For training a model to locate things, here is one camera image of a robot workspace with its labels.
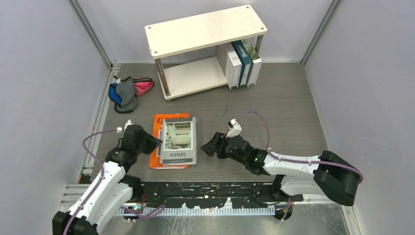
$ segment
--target shelf leg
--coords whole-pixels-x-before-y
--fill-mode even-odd
[[[257,53],[259,53],[259,49],[261,48],[261,43],[262,43],[262,38],[264,37],[264,35],[259,35],[257,38],[256,38],[256,45],[255,45],[255,51],[257,52]]]
[[[163,86],[164,92],[166,93],[166,97],[170,96],[170,91],[167,86],[166,75],[164,74],[163,64],[161,63],[161,59],[156,60],[157,71],[159,71],[159,76],[161,80],[161,85]]]

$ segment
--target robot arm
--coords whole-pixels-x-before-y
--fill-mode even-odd
[[[56,213],[52,220],[53,234],[63,234],[69,218],[85,200],[87,202],[76,214],[68,234],[101,234],[105,225],[125,202],[142,195],[140,178],[127,175],[127,172],[137,162],[139,154],[150,154],[160,144],[161,140],[152,137],[141,126],[127,123],[124,137],[105,158],[103,164],[105,173],[101,183],[97,187],[100,177],[96,177],[68,212]]]
[[[319,194],[341,205],[354,204],[359,175],[344,168],[316,164],[326,161],[354,168],[335,153],[323,151],[321,155],[310,157],[271,153],[285,159],[281,161],[244,140],[239,135],[242,129],[236,120],[231,120],[228,126],[230,131],[227,134],[216,132],[201,149],[209,156],[216,153],[220,159],[232,158],[253,174],[275,175],[273,195],[278,201],[288,201],[289,197],[298,194]]]

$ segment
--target shelf board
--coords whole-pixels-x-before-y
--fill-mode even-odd
[[[216,57],[164,69],[170,96],[166,100],[226,85]]]
[[[263,35],[267,28],[250,5],[145,27],[150,54],[160,59],[187,51]]]

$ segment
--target teal book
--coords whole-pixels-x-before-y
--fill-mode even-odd
[[[252,59],[250,58],[248,51],[245,49],[241,40],[232,42],[232,46],[236,51],[239,59],[242,62],[241,74],[239,76],[238,87],[247,84],[249,71],[252,65]]]

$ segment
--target orange book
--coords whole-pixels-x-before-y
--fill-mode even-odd
[[[153,136],[157,139],[162,140],[161,130],[163,128],[163,119],[176,119],[176,118],[189,118],[189,113],[187,114],[156,114],[154,115],[153,121]],[[150,154],[150,163],[148,167],[150,169],[183,169],[188,168],[188,165],[173,165],[173,166],[163,166],[160,163],[160,148],[161,144],[156,150]]]

